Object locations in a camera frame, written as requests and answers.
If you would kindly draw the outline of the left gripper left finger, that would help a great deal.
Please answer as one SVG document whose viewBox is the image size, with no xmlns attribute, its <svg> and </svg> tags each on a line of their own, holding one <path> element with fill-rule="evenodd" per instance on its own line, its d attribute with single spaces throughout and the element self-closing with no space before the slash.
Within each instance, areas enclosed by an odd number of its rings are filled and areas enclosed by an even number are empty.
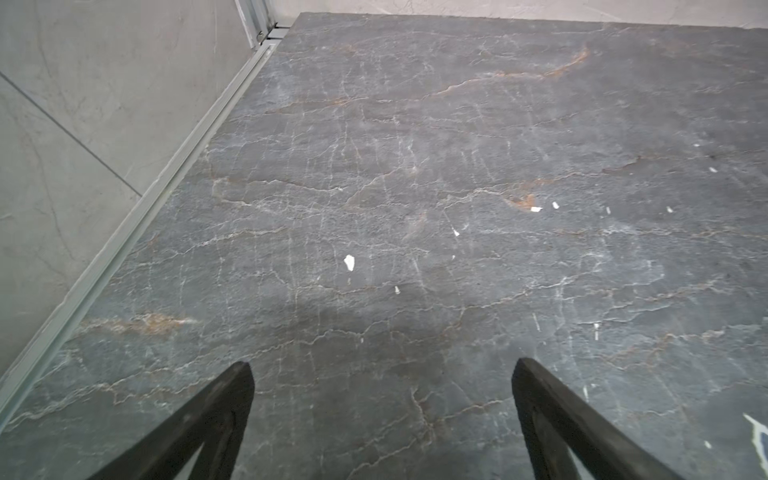
<svg viewBox="0 0 768 480">
<path fill-rule="evenodd" d="M 236 362 L 93 479 L 174 479 L 194 459 L 192 479 L 229 479 L 243 441 L 255 383 Z"/>
</svg>

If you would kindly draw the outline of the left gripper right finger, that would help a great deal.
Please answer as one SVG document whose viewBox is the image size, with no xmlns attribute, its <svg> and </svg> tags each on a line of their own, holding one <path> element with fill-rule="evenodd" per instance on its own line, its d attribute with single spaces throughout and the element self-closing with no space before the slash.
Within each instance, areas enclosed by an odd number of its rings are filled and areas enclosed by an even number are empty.
<svg viewBox="0 0 768 480">
<path fill-rule="evenodd" d="M 517 361 L 511 388 L 537 479 L 678 479 L 532 358 Z"/>
</svg>

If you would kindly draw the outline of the aluminium rail frame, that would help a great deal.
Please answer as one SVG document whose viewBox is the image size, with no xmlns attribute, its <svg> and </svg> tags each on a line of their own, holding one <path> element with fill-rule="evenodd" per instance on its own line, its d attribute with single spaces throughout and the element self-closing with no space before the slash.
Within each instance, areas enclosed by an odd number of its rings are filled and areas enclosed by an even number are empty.
<svg viewBox="0 0 768 480">
<path fill-rule="evenodd" d="M 1 5 L 8 423 L 270 56 L 271 1 Z"/>
</svg>

